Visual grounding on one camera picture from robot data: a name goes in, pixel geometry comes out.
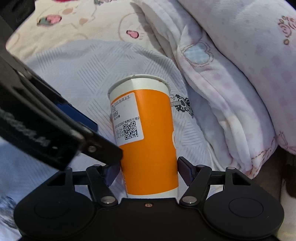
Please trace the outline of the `orange paper cup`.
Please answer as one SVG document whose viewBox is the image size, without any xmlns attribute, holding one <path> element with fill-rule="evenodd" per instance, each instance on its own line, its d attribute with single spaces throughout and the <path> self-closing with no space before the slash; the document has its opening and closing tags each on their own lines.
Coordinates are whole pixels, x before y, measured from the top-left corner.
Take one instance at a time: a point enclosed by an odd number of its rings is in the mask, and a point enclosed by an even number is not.
<svg viewBox="0 0 296 241">
<path fill-rule="evenodd" d="M 177 155 L 170 87 L 153 75 L 132 75 L 108 92 L 113 130 L 123 150 L 121 170 L 129 198 L 176 198 Z"/>
</svg>

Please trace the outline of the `folded pink checkered quilt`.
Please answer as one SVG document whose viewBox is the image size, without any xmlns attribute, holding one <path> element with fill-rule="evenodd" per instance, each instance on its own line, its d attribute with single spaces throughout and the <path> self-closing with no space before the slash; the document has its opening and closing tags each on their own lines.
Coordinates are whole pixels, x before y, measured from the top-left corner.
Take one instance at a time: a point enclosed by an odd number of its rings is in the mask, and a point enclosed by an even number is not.
<svg viewBox="0 0 296 241">
<path fill-rule="evenodd" d="M 249 178 L 295 153 L 295 9 L 286 1 L 136 1 L 197 93 L 192 109 L 219 170 Z"/>
</svg>

